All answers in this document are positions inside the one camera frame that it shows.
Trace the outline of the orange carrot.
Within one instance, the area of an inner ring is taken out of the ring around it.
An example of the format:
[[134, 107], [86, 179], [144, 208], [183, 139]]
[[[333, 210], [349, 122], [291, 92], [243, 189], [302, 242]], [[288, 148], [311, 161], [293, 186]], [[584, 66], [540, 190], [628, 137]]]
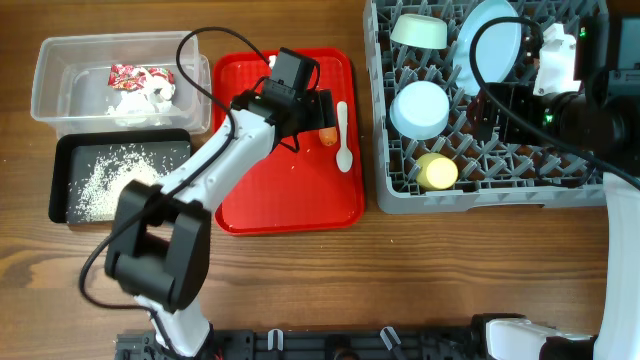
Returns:
[[320, 129], [318, 135], [324, 146], [332, 146], [338, 141], [338, 132], [335, 127]]

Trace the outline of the light blue plate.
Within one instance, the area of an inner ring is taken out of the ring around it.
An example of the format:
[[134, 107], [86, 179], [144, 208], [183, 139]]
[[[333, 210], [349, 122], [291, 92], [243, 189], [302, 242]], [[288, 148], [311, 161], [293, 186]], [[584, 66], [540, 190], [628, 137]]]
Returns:
[[[456, 85], [466, 95], [476, 96], [480, 88], [471, 71], [469, 50], [478, 29], [499, 17], [516, 17], [516, 10], [506, 0], [485, 0], [466, 18], [456, 40], [452, 67], [460, 67]], [[502, 82], [511, 71], [521, 43], [521, 25], [502, 23], [487, 29], [477, 44], [476, 62], [484, 81]]]

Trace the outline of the light blue bowl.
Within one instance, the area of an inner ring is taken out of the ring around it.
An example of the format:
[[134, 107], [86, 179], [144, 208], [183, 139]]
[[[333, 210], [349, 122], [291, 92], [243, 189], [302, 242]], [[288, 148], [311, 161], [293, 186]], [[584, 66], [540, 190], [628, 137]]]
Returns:
[[402, 136], [428, 140], [444, 131], [449, 110], [449, 98], [440, 86], [429, 81], [415, 81], [397, 94], [391, 103], [389, 115]]

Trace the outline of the yellow plastic cup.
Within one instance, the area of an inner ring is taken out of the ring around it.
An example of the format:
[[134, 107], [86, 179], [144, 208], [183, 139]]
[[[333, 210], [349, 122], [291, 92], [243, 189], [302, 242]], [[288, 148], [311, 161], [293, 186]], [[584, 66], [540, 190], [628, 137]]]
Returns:
[[416, 182], [428, 190], [445, 190], [458, 180], [456, 164], [441, 154], [424, 154], [416, 164], [420, 167]]

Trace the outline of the mint green bowl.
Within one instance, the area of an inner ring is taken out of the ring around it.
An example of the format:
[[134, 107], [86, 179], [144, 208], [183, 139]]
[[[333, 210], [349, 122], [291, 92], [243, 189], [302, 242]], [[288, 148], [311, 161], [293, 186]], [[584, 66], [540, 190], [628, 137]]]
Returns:
[[447, 24], [435, 17], [403, 14], [397, 19], [390, 39], [411, 47], [444, 49], [447, 46]]

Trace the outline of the white tissue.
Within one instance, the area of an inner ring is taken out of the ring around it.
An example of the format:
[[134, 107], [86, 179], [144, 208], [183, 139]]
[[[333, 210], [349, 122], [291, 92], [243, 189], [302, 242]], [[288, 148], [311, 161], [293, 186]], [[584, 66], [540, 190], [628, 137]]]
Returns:
[[119, 92], [120, 102], [109, 106], [107, 115], [167, 113], [173, 108], [176, 86], [161, 76], [146, 77], [137, 90]]

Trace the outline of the red snack wrapper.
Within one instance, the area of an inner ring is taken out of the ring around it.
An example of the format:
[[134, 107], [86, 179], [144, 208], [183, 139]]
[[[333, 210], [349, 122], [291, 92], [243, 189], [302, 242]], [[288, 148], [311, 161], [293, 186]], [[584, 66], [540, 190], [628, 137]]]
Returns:
[[107, 84], [116, 90], [135, 91], [145, 87], [148, 80], [160, 78], [173, 85], [173, 73], [161, 67], [141, 67], [131, 64], [113, 64]]

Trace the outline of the white rice grains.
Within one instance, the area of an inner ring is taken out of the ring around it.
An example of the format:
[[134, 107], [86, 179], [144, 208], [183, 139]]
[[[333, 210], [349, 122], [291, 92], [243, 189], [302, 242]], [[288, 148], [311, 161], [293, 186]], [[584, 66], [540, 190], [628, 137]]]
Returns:
[[80, 146], [72, 151], [66, 222], [86, 224], [114, 219], [119, 196], [136, 180], [156, 183], [191, 155], [187, 141]]

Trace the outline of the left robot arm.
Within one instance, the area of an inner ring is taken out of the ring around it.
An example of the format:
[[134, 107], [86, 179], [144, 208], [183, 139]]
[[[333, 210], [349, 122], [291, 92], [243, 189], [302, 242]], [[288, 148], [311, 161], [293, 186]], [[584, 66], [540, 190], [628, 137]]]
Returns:
[[212, 327], [198, 294], [209, 269], [211, 216], [242, 177], [286, 138], [334, 125], [319, 63], [281, 49], [271, 73], [234, 96], [215, 134], [153, 185], [120, 195], [105, 272], [148, 312], [161, 355], [198, 359]]

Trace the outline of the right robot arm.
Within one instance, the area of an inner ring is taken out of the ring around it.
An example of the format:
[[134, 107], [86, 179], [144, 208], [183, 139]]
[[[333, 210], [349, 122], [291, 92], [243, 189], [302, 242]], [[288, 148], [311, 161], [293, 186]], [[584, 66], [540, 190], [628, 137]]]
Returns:
[[[507, 85], [488, 66], [506, 36], [529, 37], [534, 85]], [[467, 117], [476, 135], [572, 154], [603, 177], [609, 223], [606, 299], [596, 335], [569, 335], [520, 315], [477, 315], [490, 359], [635, 359], [639, 355], [639, 18], [583, 17], [574, 32], [525, 17], [497, 17], [473, 31], [470, 69], [478, 84]]]

